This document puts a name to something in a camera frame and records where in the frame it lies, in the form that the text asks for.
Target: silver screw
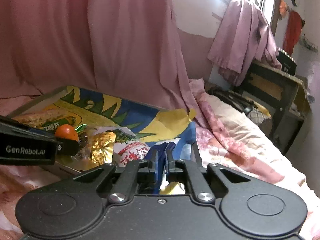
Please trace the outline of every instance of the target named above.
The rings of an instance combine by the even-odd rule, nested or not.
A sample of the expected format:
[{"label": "silver screw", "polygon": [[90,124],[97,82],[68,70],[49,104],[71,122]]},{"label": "silver screw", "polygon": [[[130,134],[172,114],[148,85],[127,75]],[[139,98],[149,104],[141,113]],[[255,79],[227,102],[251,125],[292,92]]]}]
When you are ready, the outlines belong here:
[{"label": "silver screw", "polygon": [[202,201],[210,201],[213,199],[213,195],[207,192],[198,194],[198,199],[201,199]]},{"label": "silver screw", "polygon": [[126,198],[126,195],[122,193],[113,193],[109,196],[109,199],[112,200],[113,202],[121,202],[121,201],[124,201],[125,198]]},{"label": "silver screw", "polygon": [[167,203],[167,201],[165,199],[158,199],[157,202],[159,204],[166,204]]}]

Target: metal pivot bolt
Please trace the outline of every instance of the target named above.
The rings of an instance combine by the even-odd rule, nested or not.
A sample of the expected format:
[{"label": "metal pivot bolt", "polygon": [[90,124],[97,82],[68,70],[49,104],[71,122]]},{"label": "metal pivot bolt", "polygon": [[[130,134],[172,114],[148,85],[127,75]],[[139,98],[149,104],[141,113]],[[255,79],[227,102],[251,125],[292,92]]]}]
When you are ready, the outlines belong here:
[{"label": "metal pivot bolt", "polygon": [[121,202],[121,201],[124,201],[125,198],[126,198],[126,195],[122,193],[113,193],[109,196],[109,199],[112,200],[113,202]]},{"label": "metal pivot bolt", "polygon": [[167,203],[167,201],[165,199],[158,199],[157,202],[159,204],[166,204]]},{"label": "metal pivot bolt", "polygon": [[204,192],[204,193],[200,193],[198,194],[198,199],[202,200],[202,201],[210,201],[213,199],[213,195],[211,193],[207,193],[207,192]]}]

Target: wooden desk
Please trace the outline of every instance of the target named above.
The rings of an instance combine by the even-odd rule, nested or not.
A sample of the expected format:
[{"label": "wooden desk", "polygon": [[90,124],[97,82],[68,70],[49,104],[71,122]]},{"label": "wooden desk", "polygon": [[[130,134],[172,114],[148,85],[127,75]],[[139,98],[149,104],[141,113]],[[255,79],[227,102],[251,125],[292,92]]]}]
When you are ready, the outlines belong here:
[{"label": "wooden desk", "polygon": [[[244,91],[274,108],[273,129],[269,139],[285,154],[311,111],[303,82],[281,70],[253,61],[241,86]],[[292,110],[295,104],[298,112]]]}]

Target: gold foil wrapper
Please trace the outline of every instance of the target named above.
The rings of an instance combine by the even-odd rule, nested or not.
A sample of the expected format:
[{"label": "gold foil wrapper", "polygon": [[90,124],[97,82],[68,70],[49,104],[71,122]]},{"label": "gold foil wrapper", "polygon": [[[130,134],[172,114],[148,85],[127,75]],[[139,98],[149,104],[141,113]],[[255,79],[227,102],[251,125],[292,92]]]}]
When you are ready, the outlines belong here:
[{"label": "gold foil wrapper", "polygon": [[111,163],[116,135],[113,132],[103,132],[92,137],[91,160],[97,165]]}]

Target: orange fruit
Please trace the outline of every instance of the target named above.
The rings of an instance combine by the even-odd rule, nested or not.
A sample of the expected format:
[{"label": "orange fruit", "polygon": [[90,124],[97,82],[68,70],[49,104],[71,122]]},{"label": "orange fruit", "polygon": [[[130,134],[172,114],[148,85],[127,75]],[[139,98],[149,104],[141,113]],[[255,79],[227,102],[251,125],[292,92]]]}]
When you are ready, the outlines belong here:
[{"label": "orange fruit", "polygon": [[54,133],[56,137],[79,141],[79,136],[76,130],[70,124],[63,124],[56,129]]}]

